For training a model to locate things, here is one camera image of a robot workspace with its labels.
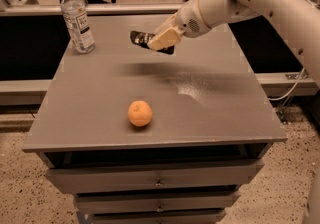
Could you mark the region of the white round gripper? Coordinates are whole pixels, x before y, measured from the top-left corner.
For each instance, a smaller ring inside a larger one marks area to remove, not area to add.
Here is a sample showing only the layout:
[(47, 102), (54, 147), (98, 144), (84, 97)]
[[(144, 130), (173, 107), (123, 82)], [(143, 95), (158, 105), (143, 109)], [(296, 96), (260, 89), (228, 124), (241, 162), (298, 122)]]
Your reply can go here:
[(202, 17), (199, 0), (189, 0), (154, 30), (156, 35), (147, 45), (151, 50), (158, 51), (180, 43), (182, 35), (197, 38), (210, 30)]

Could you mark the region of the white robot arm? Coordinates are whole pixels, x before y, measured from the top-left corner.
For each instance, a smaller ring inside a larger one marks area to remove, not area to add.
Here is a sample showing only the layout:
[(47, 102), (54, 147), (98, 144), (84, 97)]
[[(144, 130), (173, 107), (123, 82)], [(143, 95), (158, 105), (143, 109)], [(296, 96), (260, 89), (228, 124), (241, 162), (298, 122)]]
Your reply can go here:
[(309, 0), (189, 0), (161, 26), (147, 46), (158, 51), (224, 23), (263, 16), (320, 86), (320, 10)]

